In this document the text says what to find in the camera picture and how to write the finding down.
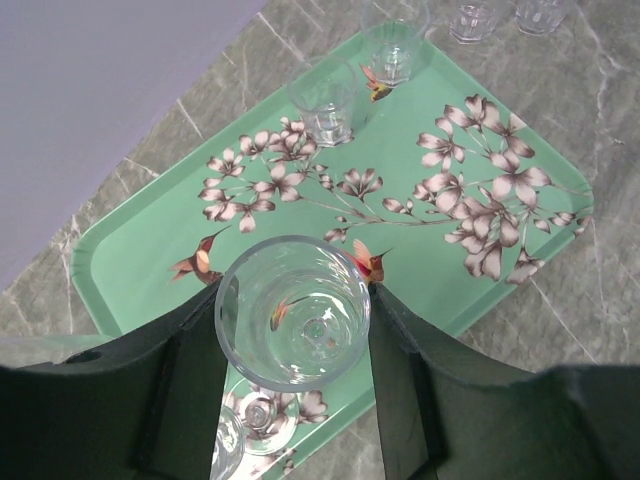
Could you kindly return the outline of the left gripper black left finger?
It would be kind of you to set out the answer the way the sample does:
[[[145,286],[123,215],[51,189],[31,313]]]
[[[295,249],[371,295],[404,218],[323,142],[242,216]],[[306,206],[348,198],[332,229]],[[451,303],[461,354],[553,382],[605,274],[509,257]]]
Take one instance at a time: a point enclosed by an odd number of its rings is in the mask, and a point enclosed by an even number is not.
[[[60,363],[1,371],[5,479],[206,479],[227,361],[216,285]]]

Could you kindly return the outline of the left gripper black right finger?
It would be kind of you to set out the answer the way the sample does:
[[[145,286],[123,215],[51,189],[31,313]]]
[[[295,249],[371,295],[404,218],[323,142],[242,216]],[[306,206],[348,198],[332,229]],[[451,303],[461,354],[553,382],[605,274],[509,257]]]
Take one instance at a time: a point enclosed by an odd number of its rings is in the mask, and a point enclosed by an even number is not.
[[[371,295],[369,350],[389,479],[635,479],[639,369],[530,373]]]

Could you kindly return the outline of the clear stemmed wine glass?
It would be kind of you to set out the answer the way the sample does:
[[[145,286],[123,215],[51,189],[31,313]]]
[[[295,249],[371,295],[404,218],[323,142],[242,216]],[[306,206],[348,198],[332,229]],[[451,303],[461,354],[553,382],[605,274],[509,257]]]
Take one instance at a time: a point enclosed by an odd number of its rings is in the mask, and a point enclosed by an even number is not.
[[[321,240],[267,239],[229,267],[215,328],[229,363],[249,383],[233,409],[250,454],[274,454],[299,423],[326,420],[321,390],[359,361],[370,311],[355,261]]]

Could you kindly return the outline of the small clear tumbler glass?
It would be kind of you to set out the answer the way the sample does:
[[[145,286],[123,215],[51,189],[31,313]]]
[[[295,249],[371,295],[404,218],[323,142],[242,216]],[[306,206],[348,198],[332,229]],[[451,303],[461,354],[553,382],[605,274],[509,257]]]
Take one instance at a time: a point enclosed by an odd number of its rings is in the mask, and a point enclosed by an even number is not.
[[[364,1],[361,30],[376,79],[396,87],[410,79],[419,45],[431,21],[425,0]]]

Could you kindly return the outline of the tall clear champagne flute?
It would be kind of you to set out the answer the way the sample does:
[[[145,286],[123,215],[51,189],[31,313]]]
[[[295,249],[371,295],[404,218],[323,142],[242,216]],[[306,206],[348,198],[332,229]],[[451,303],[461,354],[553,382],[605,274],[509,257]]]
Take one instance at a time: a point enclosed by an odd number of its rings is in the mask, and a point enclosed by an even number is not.
[[[232,409],[222,406],[209,479],[230,479],[239,467],[244,451],[244,426]]]

